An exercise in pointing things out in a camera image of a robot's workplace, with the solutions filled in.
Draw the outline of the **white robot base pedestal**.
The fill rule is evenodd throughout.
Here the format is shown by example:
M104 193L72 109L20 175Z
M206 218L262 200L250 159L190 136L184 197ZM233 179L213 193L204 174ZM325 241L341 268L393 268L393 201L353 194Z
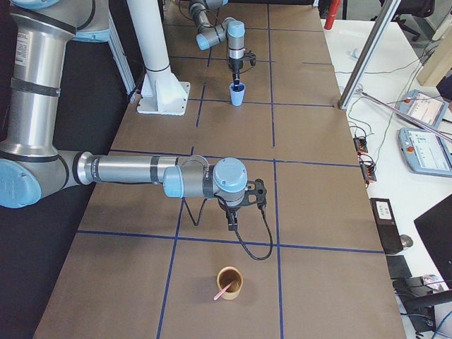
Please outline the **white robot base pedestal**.
M181 116L190 83L178 81L172 73L158 2L130 0L127 4L146 72L137 111Z

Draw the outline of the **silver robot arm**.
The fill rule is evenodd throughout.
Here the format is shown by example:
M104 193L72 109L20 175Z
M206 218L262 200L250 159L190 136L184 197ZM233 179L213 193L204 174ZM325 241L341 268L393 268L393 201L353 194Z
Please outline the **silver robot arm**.
M228 4L228 1L190 1L189 15L195 23L198 34L196 42L199 49L210 49L221 42L227 42L227 65L232 72L232 90L239 92L244 89L240 76L244 62L250 67L256 65L256 55L245 46L245 25L233 17L227 17L217 25L213 25L208 14L214 15L214 10Z
M190 83L172 73L157 1L126 1L144 61L141 114L184 115ZM242 103L243 61L255 64L244 47L244 23L228 17L212 26L206 12L228 1L189 1L201 50L227 41L233 75L231 102ZM168 197L212 198L225 211L229 231L238 234L237 211L257 204L266 223L262 180L249 181L244 164L233 157L215 165L198 155L109 156L57 150L54 127L61 77L70 40L111 41L109 1L10 1L18 26L7 137L1 142L1 206L22 208L75 185L114 182L160 184Z

